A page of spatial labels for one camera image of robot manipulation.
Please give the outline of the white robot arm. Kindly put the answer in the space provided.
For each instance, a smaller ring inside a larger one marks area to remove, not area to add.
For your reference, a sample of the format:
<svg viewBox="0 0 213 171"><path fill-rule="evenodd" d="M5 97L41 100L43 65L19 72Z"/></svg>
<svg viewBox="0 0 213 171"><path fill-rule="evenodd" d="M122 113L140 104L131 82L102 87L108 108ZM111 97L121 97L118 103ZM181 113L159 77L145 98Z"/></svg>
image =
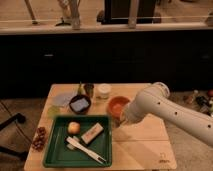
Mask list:
<svg viewBox="0 0 213 171"><path fill-rule="evenodd" d="M167 120L203 143L213 147L213 118L180 106L168 99L169 88L156 82L137 92L121 114L121 122L141 122L147 114Z"/></svg>

